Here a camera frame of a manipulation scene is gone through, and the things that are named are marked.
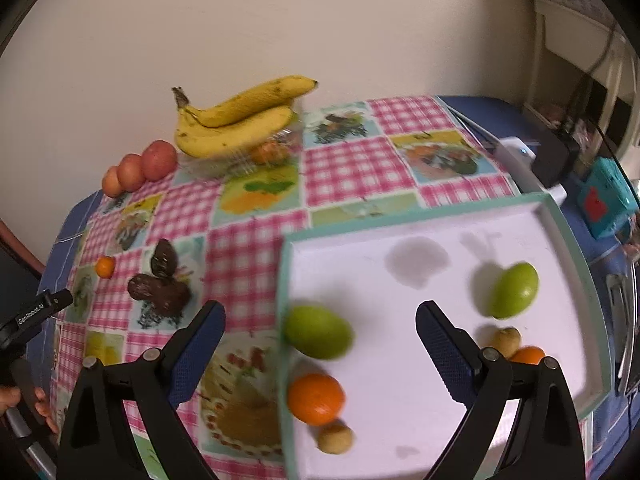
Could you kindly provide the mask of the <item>small tangerine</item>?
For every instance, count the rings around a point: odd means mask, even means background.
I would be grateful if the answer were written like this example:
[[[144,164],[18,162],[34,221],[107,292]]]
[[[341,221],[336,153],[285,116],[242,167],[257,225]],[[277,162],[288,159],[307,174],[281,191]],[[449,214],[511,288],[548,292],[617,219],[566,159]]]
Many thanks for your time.
[[[112,256],[102,256],[96,262],[94,270],[99,278],[108,280],[114,274],[116,266],[116,259]]]
[[[510,361],[513,363],[538,365],[545,356],[546,354],[541,348],[528,346],[518,349],[518,351],[510,357]]]

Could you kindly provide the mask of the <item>small green lime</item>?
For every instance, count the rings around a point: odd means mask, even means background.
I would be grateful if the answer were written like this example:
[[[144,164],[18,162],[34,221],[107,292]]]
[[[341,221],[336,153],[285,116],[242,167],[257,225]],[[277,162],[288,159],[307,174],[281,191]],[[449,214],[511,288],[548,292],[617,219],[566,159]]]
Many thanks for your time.
[[[539,276],[528,262],[515,263],[499,276],[489,298],[488,312],[493,318],[512,318],[524,312],[535,300]]]

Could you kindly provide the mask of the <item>white shelf unit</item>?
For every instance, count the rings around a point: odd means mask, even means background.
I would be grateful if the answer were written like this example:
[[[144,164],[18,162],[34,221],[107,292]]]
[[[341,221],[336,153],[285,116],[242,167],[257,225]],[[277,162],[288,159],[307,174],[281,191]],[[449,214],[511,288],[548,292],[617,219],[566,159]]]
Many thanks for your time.
[[[637,91],[637,58],[626,37],[575,10],[549,0],[534,0],[536,12],[532,76],[524,110],[540,122],[546,120],[535,110],[542,54],[549,51],[591,77],[606,90],[599,126],[611,121],[615,103],[629,103]]]

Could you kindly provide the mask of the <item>yellow banana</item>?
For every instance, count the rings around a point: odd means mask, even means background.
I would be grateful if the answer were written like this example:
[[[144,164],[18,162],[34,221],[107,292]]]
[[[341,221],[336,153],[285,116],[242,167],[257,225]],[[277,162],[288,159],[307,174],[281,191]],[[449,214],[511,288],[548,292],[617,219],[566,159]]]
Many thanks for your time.
[[[290,75],[271,79],[232,96],[232,98],[209,108],[196,108],[183,91],[172,87],[177,107],[185,110],[205,127],[228,126],[270,108],[288,105],[311,92],[318,81],[302,75]]]
[[[210,128],[180,108],[175,144],[194,158],[225,158],[268,141],[291,122],[293,115],[291,107],[282,105],[232,125]]]

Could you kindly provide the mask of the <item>teal rimmed white tray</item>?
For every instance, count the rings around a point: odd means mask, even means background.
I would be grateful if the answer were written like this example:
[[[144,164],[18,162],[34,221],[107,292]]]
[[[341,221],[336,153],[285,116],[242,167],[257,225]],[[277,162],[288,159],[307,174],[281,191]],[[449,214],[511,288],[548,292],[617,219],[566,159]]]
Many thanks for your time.
[[[278,382],[346,394],[341,455],[280,411],[291,479],[582,479],[579,423],[612,388],[587,263],[544,193],[322,226],[285,237],[278,311],[318,304],[355,338],[318,361],[287,344]]]

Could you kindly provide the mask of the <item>orange in plastic container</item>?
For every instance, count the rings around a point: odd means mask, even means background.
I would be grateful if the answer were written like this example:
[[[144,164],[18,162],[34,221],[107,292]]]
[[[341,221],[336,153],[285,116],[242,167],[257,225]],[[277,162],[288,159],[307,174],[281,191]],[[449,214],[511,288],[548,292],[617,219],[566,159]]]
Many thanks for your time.
[[[279,166],[290,159],[288,147],[275,140],[258,145],[250,151],[250,159],[259,166]]]

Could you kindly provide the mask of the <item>lower yellow banana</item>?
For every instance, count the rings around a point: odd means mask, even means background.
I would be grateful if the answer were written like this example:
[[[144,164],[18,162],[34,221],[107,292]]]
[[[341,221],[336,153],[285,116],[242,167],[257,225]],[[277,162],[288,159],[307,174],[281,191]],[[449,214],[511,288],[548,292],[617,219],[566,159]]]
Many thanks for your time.
[[[180,108],[175,144],[194,158],[225,158],[268,141],[291,122],[293,115],[291,107],[282,105],[232,125],[210,128]]]

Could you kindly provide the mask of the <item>clear plastic fruit container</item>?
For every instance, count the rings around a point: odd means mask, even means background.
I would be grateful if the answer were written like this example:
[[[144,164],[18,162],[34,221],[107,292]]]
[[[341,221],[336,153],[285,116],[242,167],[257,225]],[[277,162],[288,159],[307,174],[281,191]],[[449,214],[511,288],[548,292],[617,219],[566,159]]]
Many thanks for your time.
[[[294,102],[288,107],[291,107],[294,112],[291,122],[268,141],[275,140],[286,145],[286,142],[288,142],[288,136],[300,126],[300,120],[296,113]],[[257,166],[259,166],[255,165],[250,159],[250,151],[254,150],[254,148],[237,152],[236,154],[225,158],[194,158],[184,154],[178,149],[180,152],[180,155],[178,156],[178,165],[181,170],[184,170],[187,174],[190,174],[191,177],[197,179],[215,180],[228,176],[237,176],[238,174],[250,174]]]

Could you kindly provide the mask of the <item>brown kiwi fruit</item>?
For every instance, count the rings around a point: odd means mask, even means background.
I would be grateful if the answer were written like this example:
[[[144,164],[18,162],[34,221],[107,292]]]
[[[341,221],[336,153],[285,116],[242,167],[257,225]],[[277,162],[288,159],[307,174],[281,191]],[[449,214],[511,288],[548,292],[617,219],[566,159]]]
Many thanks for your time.
[[[317,436],[317,448],[326,454],[341,455],[354,445],[355,434],[342,422],[332,422],[323,427]]]
[[[506,327],[495,331],[489,345],[498,350],[506,359],[511,359],[521,347],[521,341],[522,336],[515,327]]]

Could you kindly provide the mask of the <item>upper dark passion fruit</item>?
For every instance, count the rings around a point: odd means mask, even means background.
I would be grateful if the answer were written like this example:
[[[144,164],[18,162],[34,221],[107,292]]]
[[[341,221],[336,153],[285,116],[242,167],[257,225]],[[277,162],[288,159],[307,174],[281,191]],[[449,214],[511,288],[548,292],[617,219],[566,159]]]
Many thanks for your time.
[[[178,256],[169,240],[161,238],[150,260],[150,269],[157,278],[172,278],[177,270]]]

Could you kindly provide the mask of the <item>middle red apple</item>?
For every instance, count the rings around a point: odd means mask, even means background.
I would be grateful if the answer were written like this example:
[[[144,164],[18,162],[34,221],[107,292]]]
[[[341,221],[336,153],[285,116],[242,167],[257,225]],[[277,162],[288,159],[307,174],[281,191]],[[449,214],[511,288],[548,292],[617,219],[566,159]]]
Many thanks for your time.
[[[144,185],[145,175],[142,168],[142,157],[138,154],[127,154],[116,169],[117,179],[126,192],[136,192]]]

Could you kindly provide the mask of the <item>large red apple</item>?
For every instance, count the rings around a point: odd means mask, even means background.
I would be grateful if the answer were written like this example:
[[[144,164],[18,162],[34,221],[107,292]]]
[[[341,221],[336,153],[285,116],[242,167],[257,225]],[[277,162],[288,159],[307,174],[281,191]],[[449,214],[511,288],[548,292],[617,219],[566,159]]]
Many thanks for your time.
[[[141,163],[145,179],[159,181],[176,169],[177,152],[167,141],[156,140],[143,151]]]

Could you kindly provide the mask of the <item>pink checkered fruit tablecloth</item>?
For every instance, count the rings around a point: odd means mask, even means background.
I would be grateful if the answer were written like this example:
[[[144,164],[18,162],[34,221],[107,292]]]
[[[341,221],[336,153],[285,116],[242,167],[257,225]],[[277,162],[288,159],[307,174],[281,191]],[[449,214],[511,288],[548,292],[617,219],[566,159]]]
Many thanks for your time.
[[[72,211],[50,257],[60,269],[55,283],[74,297],[54,333],[58,420],[66,417],[85,358],[137,359],[217,300],[226,308],[226,333],[179,416],[220,478],[288,478],[280,428],[288,388],[278,382],[280,348],[290,346],[282,333],[288,312],[280,314],[277,304],[285,237],[534,194],[522,193],[495,156],[429,96],[308,113],[286,146],[291,156],[283,165],[215,180],[179,167],[136,192],[116,200],[93,196]],[[160,280],[185,282],[191,291],[175,316],[158,315],[151,301],[134,300],[127,290],[136,274],[153,275],[150,260],[161,238],[174,246],[178,266]],[[116,259],[108,280],[94,270],[102,256]]]

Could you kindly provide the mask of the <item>white power adapter box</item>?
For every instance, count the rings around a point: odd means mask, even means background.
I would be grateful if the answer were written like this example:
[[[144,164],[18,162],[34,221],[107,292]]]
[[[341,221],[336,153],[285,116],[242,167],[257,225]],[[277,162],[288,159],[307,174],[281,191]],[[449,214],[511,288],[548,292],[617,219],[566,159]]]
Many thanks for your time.
[[[533,173],[535,153],[516,136],[498,140],[495,158],[506,168],[522,193],[546,193],[561,207],[567,198],[562,184],[544,186]]]

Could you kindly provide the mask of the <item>black charger block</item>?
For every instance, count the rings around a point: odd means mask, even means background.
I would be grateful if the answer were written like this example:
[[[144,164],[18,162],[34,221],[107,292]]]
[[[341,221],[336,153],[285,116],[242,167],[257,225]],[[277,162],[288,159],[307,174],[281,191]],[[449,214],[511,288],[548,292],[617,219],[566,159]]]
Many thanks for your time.
[[[544,188],[552,188],[570,173],[580,146],[569,134],[555,130],[544,130],[538,139],[532,171]]]

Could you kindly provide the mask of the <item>right dark avocado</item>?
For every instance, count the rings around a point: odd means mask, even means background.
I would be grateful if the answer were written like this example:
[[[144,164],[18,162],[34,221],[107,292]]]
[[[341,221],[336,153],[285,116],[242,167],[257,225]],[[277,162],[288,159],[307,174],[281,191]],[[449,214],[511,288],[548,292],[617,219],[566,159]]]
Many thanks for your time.
[[[157,280],[152,289],[152,309],[161,316],[175,316],[191,299],[189,286],[182,281]]]

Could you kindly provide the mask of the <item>large orange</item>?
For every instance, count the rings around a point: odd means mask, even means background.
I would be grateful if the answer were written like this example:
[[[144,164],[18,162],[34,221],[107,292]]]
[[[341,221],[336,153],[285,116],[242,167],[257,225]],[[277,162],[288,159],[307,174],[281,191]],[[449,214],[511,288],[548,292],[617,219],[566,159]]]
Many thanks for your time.
[[[346,394],[341,384],[326,374],[306,374],[288,385],[286,405],[290,413],[308,426],[320,427],[341,414]]]

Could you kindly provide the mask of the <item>upper yellow banana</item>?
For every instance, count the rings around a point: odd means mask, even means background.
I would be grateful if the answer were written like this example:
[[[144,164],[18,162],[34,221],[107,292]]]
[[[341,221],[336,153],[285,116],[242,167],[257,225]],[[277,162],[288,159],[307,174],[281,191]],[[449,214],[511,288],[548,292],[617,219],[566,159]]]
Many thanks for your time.
[[[290,75],[271,79],[232,96],[232,98],[209,108],[196,108],[183,91],[172,87],[177,107],[185,110],[205,127],[228,126],[270,108],[288,105],[311,92],[318,81],[302,75]]]

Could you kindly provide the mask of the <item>small pale red apple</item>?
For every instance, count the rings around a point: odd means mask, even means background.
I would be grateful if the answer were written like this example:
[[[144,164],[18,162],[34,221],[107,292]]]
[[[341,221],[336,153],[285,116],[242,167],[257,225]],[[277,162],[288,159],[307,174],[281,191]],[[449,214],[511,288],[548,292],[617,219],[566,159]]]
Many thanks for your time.
[[[116,166],[111,166],[106,170],[102,178],[102,191],[109,198],[117,198],[124,192],[117,177]]]

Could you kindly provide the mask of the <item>large green mango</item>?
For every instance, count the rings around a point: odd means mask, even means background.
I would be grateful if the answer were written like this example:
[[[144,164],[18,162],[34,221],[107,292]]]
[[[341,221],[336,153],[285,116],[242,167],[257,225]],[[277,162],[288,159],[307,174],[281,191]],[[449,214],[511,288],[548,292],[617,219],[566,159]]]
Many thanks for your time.
[[[285,315],[282,333],[286,342],[304,356],[335,360],[344,356],[354,341],[352,326],[326,307],[294,306]]]

